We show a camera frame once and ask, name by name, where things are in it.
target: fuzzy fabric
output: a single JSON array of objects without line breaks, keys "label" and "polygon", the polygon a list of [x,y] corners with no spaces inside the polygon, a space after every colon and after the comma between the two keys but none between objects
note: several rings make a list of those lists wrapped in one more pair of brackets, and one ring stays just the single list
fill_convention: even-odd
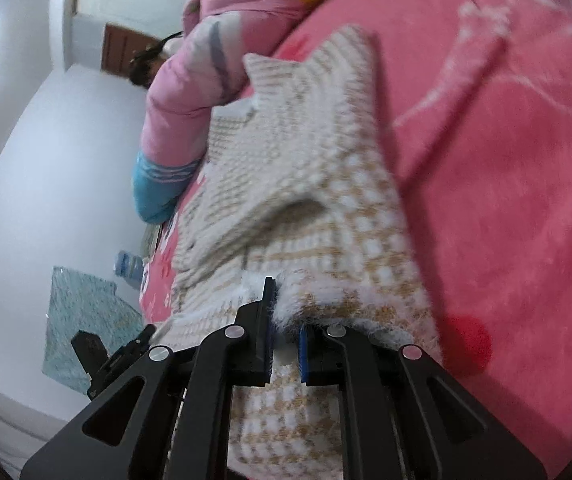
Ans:
[{"label": "fuzzy fabric", "polygon": [[[440,359],[429,301],[383,166],[373,118],[373,52],[357,27],[301,64],[246,56],[257,109],[216,112],[210,169],[178,219],[173,315],[157,340],[199,344],[279,286],[273,321],[340,321]],[[335,388],[301,384],[294,345],[275,348],[271,384],[236,388],[230,468],[250,478],[337,479]]]}]

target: teal mat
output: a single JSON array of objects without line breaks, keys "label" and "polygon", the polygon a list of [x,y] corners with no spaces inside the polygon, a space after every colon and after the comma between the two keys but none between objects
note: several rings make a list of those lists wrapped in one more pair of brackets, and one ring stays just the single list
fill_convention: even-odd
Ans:
[{"label": "teal mat", "polygon": [[115,293],[117,284],[77,270],[54,267],[42,371],[85,395],[90,379],[70,339],[78,330],[98,334],[112,355],[144,328],[141,314]]}]

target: pink quilt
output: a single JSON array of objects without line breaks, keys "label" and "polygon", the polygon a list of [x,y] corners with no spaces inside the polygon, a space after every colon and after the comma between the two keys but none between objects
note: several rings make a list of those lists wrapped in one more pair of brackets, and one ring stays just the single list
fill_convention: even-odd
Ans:
[{"label": "pink quilt", "polygon": [[572,0],[327,0],[275,56],[344,23],[380,52],[381,147],[446,366],[553,477],[572,458]]}]

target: pink blanket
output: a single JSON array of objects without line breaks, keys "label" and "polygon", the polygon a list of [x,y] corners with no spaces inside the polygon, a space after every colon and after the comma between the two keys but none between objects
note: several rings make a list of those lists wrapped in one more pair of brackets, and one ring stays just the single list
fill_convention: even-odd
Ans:
[{"label": "pink blanket", "polygon": [[328,0],[381,57],[381,146],[448,369],[543,461],[572,458],[572,0]]}]

